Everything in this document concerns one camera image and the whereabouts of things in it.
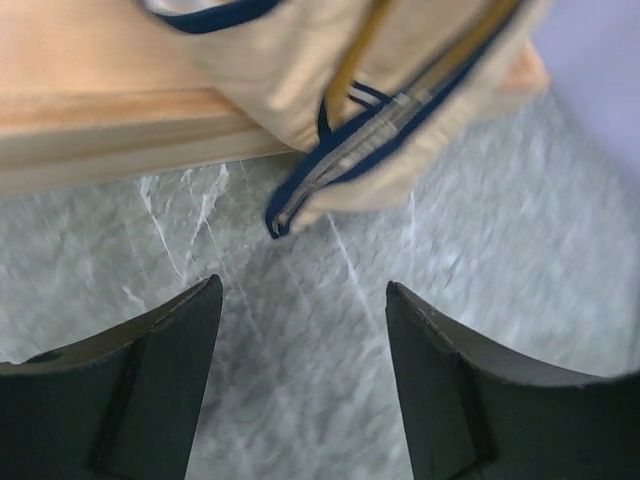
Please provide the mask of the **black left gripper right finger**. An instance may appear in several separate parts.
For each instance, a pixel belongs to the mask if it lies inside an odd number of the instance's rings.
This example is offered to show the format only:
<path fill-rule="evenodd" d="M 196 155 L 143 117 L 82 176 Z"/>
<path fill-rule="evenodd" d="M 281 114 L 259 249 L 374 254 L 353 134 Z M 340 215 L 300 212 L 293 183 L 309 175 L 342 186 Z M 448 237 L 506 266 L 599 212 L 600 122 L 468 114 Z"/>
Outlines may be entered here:
<path fill-rule="evenodd" d="M 392 363 L 417 479 L 635 479 L 639 376 L 555 366 L 386 289 Z"/>

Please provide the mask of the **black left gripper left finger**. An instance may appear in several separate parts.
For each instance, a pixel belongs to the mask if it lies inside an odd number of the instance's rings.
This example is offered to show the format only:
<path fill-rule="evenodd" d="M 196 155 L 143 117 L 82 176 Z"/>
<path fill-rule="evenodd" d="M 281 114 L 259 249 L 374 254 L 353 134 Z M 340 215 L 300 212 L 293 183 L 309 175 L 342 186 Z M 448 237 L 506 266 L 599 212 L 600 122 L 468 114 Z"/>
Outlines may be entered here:
<path fill-rule="evenodd" d="M 221 319 L 211 276 L 84 340 L 1 366 L 5 479 L 181 479 Z"/>

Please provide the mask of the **beige underwear navy trim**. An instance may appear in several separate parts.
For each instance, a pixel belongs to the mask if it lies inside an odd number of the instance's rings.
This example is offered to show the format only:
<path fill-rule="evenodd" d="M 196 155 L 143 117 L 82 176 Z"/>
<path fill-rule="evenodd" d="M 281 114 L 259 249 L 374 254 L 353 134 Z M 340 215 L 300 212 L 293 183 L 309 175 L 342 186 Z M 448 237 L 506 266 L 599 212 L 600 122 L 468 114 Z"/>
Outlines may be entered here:
<path fill-rule="evenodd" d="M 495 100 L 544 1 L 146 1 L 213 86 L 302 157 L 269 200 L 282 238 L 402 203 Z"/>

